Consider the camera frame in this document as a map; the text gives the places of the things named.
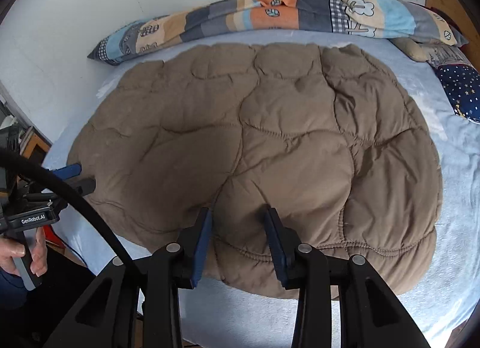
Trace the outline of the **person left hand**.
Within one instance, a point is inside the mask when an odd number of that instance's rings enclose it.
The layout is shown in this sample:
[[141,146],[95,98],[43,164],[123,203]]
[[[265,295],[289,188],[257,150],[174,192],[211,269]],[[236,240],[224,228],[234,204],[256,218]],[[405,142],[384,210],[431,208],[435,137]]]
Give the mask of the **person left hand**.
[[[18,276],[20,274],[14,263],[15,258],[25,255],[25,247],[17,241],[1,237],[0,239],[0,264],[4,271]],[[43,227],[37,228],[35,234],[35,246],[31,251],[31,272],[37,277],[47,272],[47,244]]]

